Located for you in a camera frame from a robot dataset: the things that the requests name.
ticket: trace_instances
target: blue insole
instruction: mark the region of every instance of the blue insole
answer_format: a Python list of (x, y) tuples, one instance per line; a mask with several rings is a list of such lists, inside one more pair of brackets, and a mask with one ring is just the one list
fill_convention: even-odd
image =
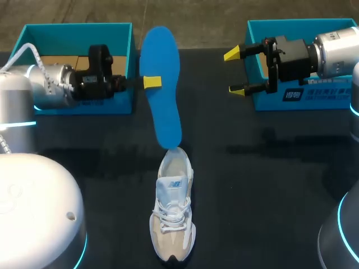
[(162, 78), (162, 87), (146, 89), (145, 93), (157, 140), (165, 149), (175, 149), (182, 139), (176, 104), (179, 57), (176, 41), (166, 27), (155, 27), (147, 33), (141, 48), (140, 75)]

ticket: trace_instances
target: cable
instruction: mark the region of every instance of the cable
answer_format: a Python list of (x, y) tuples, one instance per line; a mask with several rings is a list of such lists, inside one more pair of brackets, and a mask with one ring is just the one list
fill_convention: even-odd
[(1, 72), (6, 72), (18, 59), (19, 57), (24, 53), (25, 50), (27, 49), (31, 49), (35, 60), (42, 72), (42, 74), (45, 77), (45, 80), (48, 84), (48, 87), (50, 86), (50, 84), (53, 84), (55, 86), (58, 86), (60, 88), (63, 88), (64, 91), (73, 91), (73, 87), (71, 84), (64, 84), (64, 83), (60, 83), (55, 81), (54, 79), (52, 79), (50, 77), (50, 75), (48, 74), (48, 72), (46, 71), (44, 64), (40, 58), (40, 54), (38, 52), (38, 50), (36, 49), (36, 47), (34, 45), (32, 45), (31, 43), (26, 43), (24, 45), (22, 45), (22, 47), (15, 53), (15, 55), (0, 69), (0, 73)]
[(6, 154), (10, 154), (11, 150), (9, 148), (9, 145), (6, 143), (5, 138), (0, 134), (0, 145), (2, 146), (2, 149)]

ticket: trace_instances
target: blue cardboard box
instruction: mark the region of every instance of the blue cardboard box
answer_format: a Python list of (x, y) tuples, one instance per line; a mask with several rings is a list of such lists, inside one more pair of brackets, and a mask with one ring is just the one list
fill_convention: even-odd
[[(288, 40), (304, 39), (311, 44), (318, 34), (357, 26), (351, 18), (256, 20), (248, 21), (245, 44), (261, 42), (265, 37), (284, 35)], [(249, 83), (262, 83), (268, 78), (263, 55), (245, 59)], [(316, 74), (309, 84), (298, 81), (278, 82), (278, 92), (253, 95), (256, 110), (348, 109), (351, 98), (352, 76), (321, 80)]]
[[(36, 46), (40, 56), (87, 56), (91, 45), (106, 44), (112, 56), (125, 56), (127, 78), (136, 71), (136, 47), (131, 23), (118, 24), (41, 24), (25, 25), (11, 57), (25, 43)], [(36, 64), (31, 51), (26, 51), (16, 65)], [(130, 114), (133, 89), (127, 89), (107, 100), (83, 101), (71, 109), (36, 111), (44, 115)]]

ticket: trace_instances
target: sneaker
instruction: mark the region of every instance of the sneaker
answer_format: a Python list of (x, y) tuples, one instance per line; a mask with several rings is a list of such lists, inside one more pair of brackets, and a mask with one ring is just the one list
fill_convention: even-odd
[(167, 151), (158, 171), (156, 202), (150, 217), (153, 246), (160, 259), (184, 261), (196, 238), (192, 223), (193, 170), (183, 149)]

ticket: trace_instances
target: shoe tongue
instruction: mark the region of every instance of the shoe tongue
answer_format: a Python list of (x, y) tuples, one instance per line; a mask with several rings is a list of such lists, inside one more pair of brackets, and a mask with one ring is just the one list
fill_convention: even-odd
[(178, 201), (183, 205), (186, 201), (188, 189), (188, 177), (164, 177), (157, 179), (156, 196), (161, 204), (166, 207), (171, 201)]

